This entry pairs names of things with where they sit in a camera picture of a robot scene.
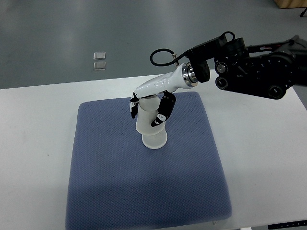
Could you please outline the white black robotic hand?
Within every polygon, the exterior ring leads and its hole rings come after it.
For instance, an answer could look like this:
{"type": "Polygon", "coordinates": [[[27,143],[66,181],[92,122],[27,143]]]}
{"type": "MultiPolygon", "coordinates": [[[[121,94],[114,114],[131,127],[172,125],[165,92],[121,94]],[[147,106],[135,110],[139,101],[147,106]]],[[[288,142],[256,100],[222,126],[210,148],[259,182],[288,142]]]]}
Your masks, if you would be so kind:
{"type": "Polygon", "coordinates": [[[173,94],[178,88],[191,89],[197,86],[198,80],[190,63],[183,63],[174,72],[150,79],[137,87],[130,99],[130,114],[135,118],[138,114],[139,100],[150,96],[163,94],[158,106],[158,114],[151,122],[155,127],[164,123],[171,115],[176,103],[173,94]]]}

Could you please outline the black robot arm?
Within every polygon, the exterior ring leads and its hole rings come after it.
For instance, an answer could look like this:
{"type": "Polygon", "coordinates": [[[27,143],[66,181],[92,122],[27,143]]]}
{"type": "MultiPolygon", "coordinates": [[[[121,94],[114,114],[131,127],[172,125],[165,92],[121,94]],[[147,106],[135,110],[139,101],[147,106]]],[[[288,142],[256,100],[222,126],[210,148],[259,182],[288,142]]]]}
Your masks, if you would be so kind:
{"type": "Polygon", "coordinates": [[[277,43],[245,46],[243,38],[226,34],[185,52],[198,82],[210,79],[207,64],[215,63],[216,86],[225,91],[281,99],[287,89],[307,84],[307,42],[295,35],[277,43]]]}

